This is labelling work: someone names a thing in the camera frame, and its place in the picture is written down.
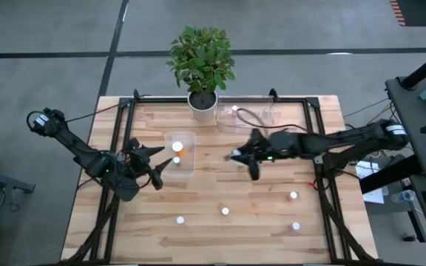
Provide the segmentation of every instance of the gray floor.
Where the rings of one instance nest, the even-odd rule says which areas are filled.
[[[107,51],[121,0],[0,0],[0,52]],[[131,0],[118,50],[166,50],[186,24],[226,29],[234,49],[426,47],[426,27],[400,27],[387,0]],[[237,56],[229,95],[339,96],[343,114],[386,97],[384,81],[405,75],[426,54]],[[134,88],[185,95],[166,58],[117,58],[108,95]],[[80,168],[54,140],[30,133],[24,119],[45,106],[67,117],[95,107],[105,58],[0,59],[0,172],[37,183],[5,210],[0,265],[56,262]],[[346,118],[367,123],[385,103]],[[88,138],[90,119],[71,129]],[[403,243],[405,214],[371,216],[379,257],[426,265],[426,244]]]

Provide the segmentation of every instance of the wooden tabletop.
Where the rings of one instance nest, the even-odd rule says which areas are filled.
[[[338,97],[318,98],[326,133],[345,129]],[[118,99],[100,98],[98,110],[117,104]],[[298,103],[276,103],[272,112],[276,124],[296,123],[305,127]],[[115,116],[116,109],[95,116],[89,140],[92,147],[109,149]],[[126,117],[124,114],[118,149]],[[247,141],[247,134],[224,134],[215,121],[198,123],[184,103],[136,104],[131,137],[137,137],[146,146],[163,146],[167,132],[196,134],[195,172],[190,178],[163,175],[161,190],[149,185],[132,201],[121,202],[112,263],[329,262],[318,193],[307,184],[314,180],[310,160],[263,163],[260,180],[252,182],[247,168],[223,160],[234,147]],[[165,156],[165,152],[156,154],[151,166]],[[80,182],[87,179],[83,173]],[[145,177],[138,180],[139,184],[144,182]],[[364,249],[376,257],[358,180],[342,175],[337,178],[337,187],[346,225]],[[298,193],[292,201],[288,200],[291,191]],[[73,255],[93,229],[100,194],[101,187],[94,182],[77,192],[62,259]],[[229,209],[227,216],[221,214],[224,207]],[[178,216],[184,217],[184,224],[177,224]],[[290,229],[293,222],[300,223],[298,231]],[[100,254],[104,251],[107,228],[101,238]],[[341,254],[336,228],[334,235]]]

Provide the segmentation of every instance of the desk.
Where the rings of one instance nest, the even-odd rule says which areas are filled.
[[[426,191],[426,134],[420,133],[420,128],[426,126],[426,100],[419,98],[420,92],[426,89],[426,79],[420,82],[417,90],[412,92],[403,89],[397,79],[388,80],[385,84],[389,98],[396,107],[402,125],[410,137],[415,154],[366,178],[367,183],[362,182],[362,191],[372,191],[388,183],[410,177],[426,219],[426,204],[422,195]]]
[[[98,110],[118,101],[117,97],[102,97]],[[319,103],[326,132],[345,129],[337,96],[319,96]],[[272,112],[277,124],[305,126],[301,105],[276,103]],[[115,109],[95,116],[89,140],[92,147],[109,148],[115,116]],[[247,134],[226,135],[218,131],[214,121],[198,123],[184,103],[136,103],[132,137],[146,146],[163,146],[163,136],[171,131],[197,135],[195,176],[190,180],[163,176],[161,190],[147,186],[131,202],[120,204],[112,263],[329,262],[318,193],[307,184],[314,180],[310,160],[263,163],[260,180],[252,182],[246,168],[238,169],[223,161],[233,147],[246,142]],[[162,156],[159,153],[152,157],[151,165],[161,162]],[[82,174],[80,183],[87,178]],[[346,225],[366,251],[376,257],[358,180],[343,175],[337,178],[337,187]],[[290,191],[299,194],[293,202],[287,200]],[[100,194],[101,187],[94,182],[77,192],[62,259],[73,255],[92,230]],[[229,208],[228,216],[221,215],[222,207]],[[177,216],[185,218],[184,225],[176,224]],[[291,231],[292,222],[299,222],[301,229]],[[105,233],[101,237],[102,249]],[[334,235],[340,249],[336,228]]]

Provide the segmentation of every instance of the green leaves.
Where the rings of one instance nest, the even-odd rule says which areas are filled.
[[[199,67],[205,65],[205,61],[202,58],[193,58],[193,62]]]
[[[186,26],[185,27],[185,34],[193,36],[193,35],[195,35],[195,31],[193,30],[192,27]]]
[[[192,69],[192,70],[190,70],[190,73],[192,75],[198,76],[199,78],[203,78],[203,73],[200,72],[200,70],[198,70],[198,69]]]
[[[190,75],[190,71],[182,71],[182,74],[180,74],[180,79],[183,80],[184,78],[188,77]]]
[[[216,57],[214,56],[214,50],[210,49],[207,53],[206,56],[208,57],[208,61],[210,62],[215,62],[216,61]]]
[[[225,30],[186,26],[171,45],[172,60],[166,64],[175,71],[177,86],[183,81],[189,92],[210,93],[217,86],[226,89],[225,81],[236,79]]]
[[[225,51],[220,52],[218,56],[216,57],[216,61],[219,61],[219,62],[223,61],[223,59],[225,58],[225,55],[226,55]]]
[[[230,81],[233,81],[233,80],[235,80],[236,79],[236,75],[231,71],[231,70],[228,70],[228,71],[226,71],[226,77],[230,80]]]
[[[206,55],[206,52],[205,52],[205,47],[198,47],[197,56],[199,58],[202,58],[203,60],[206,60],[207,55]]]
[[[226,84],[221,78],[221,73],[219,69],[214,71],[214,82],[220,87],[220,89],[226,89]]]

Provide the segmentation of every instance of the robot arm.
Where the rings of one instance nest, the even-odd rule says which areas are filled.
[[[253,180],[260,176],[257,162],[297,157],[321,160],[328,177],[335,175],[351,160],[360,160],[381,149],[399,150],[407,143],[408,136],[403,126],[391,120],[378,120],[367,126],[327,135],[283,130],[272,133],[268,139],[258,129],[252,129],[248,142],[237,148],[241,155],[231,156],[231,159],[247,165]],[[338,153],[328,152],[329,149],[350,145],[354,146]]]
[[[44,109],[43,112],[33,113],[38,113],[39,116],[33,121],[33,126],[27,121],[32,132],[44,137],[55,138],[75,155],[73,160],[85,170],[88,176],[99,185],[107,185],[121,200],[132,200],[139,191],[136,179],[145,174],[149,175],[155,189],[162,188],[163,182],[160,173],[170,163],[171,159],[152,169],[149,166],[149,157],[162,151],[163,147],[139,147],[139,142],[133,138],[122,151],[124,156],[129,156],[129,162],[122,163],[112,152],[93,149],[74,135],[68,129],[64,113],[48,108]]]

